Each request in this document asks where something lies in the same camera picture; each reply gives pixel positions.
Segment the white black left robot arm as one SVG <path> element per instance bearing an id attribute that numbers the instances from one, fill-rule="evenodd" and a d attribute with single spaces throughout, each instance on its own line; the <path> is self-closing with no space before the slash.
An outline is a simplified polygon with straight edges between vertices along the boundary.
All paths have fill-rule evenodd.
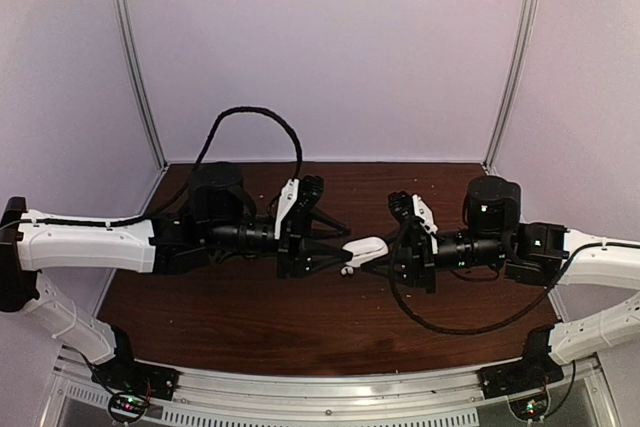
<path id="1" fill-rule="evenodd" d="M 175 213 L 140 220 L 47 217 L 22 197 L 1 218 L 1 310 L 23 312 L 83 354 L 123 391 L 144 380 L 128 335 L 78 308 L 45 277 L 48 268 L 112 268 L 182 275 L 214 255 L 274 256 L 280 278 L 298 278 L 353 253 L 328 244 L 349 228 L 318 209 L 324 181 L 286 181 L 275 217 L 257 213 L 241 169 L 216 162 L 190 172 L 186 201 Z"/>

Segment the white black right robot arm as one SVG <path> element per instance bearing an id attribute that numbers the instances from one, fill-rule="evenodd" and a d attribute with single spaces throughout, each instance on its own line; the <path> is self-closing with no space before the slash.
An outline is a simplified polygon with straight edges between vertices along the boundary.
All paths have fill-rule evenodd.
<path id="1" fill-rule="evenodd" d="M 463 201 L 463 228 L 442 232 L 423 199 L 404 191 L 388 197 L 399 224 L 389 240 L 367 237 L 346 245 L 352 258 L 344 267 L 386 267 L 392 293 L 398 287 L 435 289 L 439 271 L 486 266 L 517 283 L 540 286 L 542 292 L 520 311 L 502 321 L 476 328 L 438 326 L 414 312 L 402 298 L 400 309 L 416 324 L 439 334 L 475 336 L 497 331 L 520 320 L 557 285 L 584 284 L 639 289 L 639 245 L 636 242 L 589 235 L 563 225 L 521 220 L 521 188 L 498 176 L 469 182 Z"/>

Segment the white oval charging case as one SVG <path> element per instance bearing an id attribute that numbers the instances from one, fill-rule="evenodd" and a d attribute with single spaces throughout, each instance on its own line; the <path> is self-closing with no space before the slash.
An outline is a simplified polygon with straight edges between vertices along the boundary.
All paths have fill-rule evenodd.
<path id="1" fill-rule="evenodd" d="M 388 244 L 375 236 L 352 240 L 344 244 L 342 249 L 351 254 L 351 258 L 345 262 L 345 266 L 350 268 L 360 268 L 389 253 Z"/>

